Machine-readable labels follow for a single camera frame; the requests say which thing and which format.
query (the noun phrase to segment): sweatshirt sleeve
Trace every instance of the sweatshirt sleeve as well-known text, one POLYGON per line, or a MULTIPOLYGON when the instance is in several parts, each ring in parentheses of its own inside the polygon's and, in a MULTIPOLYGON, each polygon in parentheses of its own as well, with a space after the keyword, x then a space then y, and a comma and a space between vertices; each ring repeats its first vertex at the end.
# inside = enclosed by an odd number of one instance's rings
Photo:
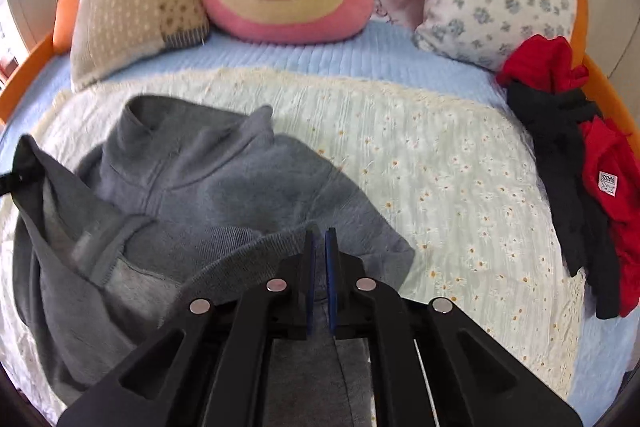
POLYGON ((369 277, 396 290, 406 279, 414 261, 413 248, 342 172, 335 169, 329 175, 306 217, 321 232, 335 227, 340 251, 362 258, 369 277))

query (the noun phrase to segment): sweatshirt collar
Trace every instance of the sweatshirt collar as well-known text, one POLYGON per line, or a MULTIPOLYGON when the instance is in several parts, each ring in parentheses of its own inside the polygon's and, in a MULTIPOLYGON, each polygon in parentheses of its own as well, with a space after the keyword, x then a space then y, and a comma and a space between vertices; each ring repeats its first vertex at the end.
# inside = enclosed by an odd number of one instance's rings
POLYGON ((113 168, 138 186, 189 184, 257 139, 273 141, 272 114, 269 106, 246 116, 178 98, 137 96, 105 142, 101 168, 113 168))

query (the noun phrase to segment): bed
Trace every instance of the bed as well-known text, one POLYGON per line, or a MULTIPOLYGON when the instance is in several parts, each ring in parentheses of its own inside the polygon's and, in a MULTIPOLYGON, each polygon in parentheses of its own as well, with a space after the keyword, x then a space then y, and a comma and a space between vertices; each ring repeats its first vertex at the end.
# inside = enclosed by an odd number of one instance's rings
MULTIPOLYGON (((582 11, 586 13, 586 5, 583 5, 582 11)), ((634 122, 606 77, 584 55, 586 23, 586 16, 583 19, 578 17, 572 40, 574 51, 582 48, 581 53, 574 53, 575 62, 587 65, 590 71, 590 80, 584 91, 588 97, 598 102, 606 116, 614 118, 620 129, 629 133, 631 147, 638 155, 640 137, 634 122)), ((65 107, 68 110, 73 107, 70 103, 77 103, 73 102, 74 97, 67 92, 70 88, 69 57, 51 57, 51 50, 49 36, 32 52, 20 70, 14 73, 7 90, 0 96, 0 118, 6 122, 0 138, 2 171, 10 170, 15 145, 23 133, 36 128, 35 132, 44 137, 47 129, 55 126, 56 119, 61 118, 65 107)), ((371 84, 378 86, 378 89, 388 89, 386 92, 392 92, 398 97, 405 96, 406 93, 396 89, 409 89, 408 92, 413 92, 411 90, 414 89, 428 90, 471 101, 477 104, 473 107, 480 112, 484 110, 480 108, 491 108, 505 119, 513 120, 506 105, 504 91, 495 84, 490 72, 420 51, 412 42, 411 31, 380 22, 370 22, 362 33, 348 41, 315 46, 247 44, 213 32, 199 47, 169 52, 137 62, 111 75, 93 91, 95 96, 100 93, 101 96, 106 96, 111 91, 130 94, 136 92, 135 86, 140 83, 145 86, 148 84, 145 90, 156 92, 164 89, 158 86, 160 78, 172 78, 175 82, 181 78, 197 76, 200 81, 207 82, 209 75, 220 80, 220 74, 224 75, 226 70, 218 68, 270 68, 270 71, 287 71, 290 74, 341 78, 342 83, 339 86, 337 84, 336 89, 343 90, 350 89, 349 79, 353 82, 364 79, 373 81, 371 84), (395 87, 378 82, 391 83, 395 87)), ((310 77, 310 85, 313 82, 317 84, 319 81, 310 77)), ((7 219, 6 202, 0 212, 4 212, 2 215, 7 219)), ((24 392, 47 419, 55 421, 62 410, 62 404, 50 396, 51 392, 47 390, 35 356, 33 340, 29 339, 28 332, 15 315, 10 292, 10 256, 7 254, 11 251, 12 243, 9 230, 10 227, 5 226, 2 231, 2 363, 15 386, 24 392)), ((578 305, 578 309, 580 316, 574 320, 579 336, 577 345, 573 345, 574 351, 577 348, 574 373, 571 375, 571 369, 567 368, 569 375, 566 382, 570 383, 565 386, 564 397, 580 414, 583 423, 590 426, 598 421, 616 398, 630 361, 640 312, 636 309, 624 319, 597 320, 593 301, 588 293, 584 295, 584 305, 578 305)))

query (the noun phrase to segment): light blue bedsheet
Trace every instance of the light blue bedsheet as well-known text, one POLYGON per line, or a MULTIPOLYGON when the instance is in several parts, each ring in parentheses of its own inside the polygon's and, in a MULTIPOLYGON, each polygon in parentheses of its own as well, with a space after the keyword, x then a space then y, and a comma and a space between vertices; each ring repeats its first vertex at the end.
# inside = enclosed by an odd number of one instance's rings
MULTIPOLYGON (((276 69, 386 80, 475 100, 510 112, 493 75, 468 64, 420 51, 405 28, 371 22, 353 39, 317 46, 247 44, 214 33, 202 46, 141 60, 108 79, 116 82, 184 69, 270 66, 276 69)), ((15 145, 50 106, 56 93, 70 88, 68 56, 54 58, 18 104, 0 137, 0 171, 11 168, 15 145)), ((616 396, 630 358, 640 313, 626 319, 597 320, 585 307, 582 336, 569 403, 590 427, 616 396)))

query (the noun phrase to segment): orange bed frame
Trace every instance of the orange bed frame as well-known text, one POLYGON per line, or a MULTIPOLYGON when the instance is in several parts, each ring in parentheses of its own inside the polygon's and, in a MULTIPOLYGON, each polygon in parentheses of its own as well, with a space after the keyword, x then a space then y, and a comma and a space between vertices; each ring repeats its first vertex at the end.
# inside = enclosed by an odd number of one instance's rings
MULTIPOLYGON (((577 17, 571 37, 574 66, 584 64, 589 70, 589 81, 582 88, 588 99, 598 104, 605 118, 611 118, 622 132, 636 157, 640 158, 640 130, 620 99, 609 79, 585 53, 589 23, 588 0, 578 0, 577 17)), ((27 59, 9 77, 0 92, 0 124, 6 124, 25 91, 38 73, 54 55, 52 34, 47 35, 31 51, 27 59)))

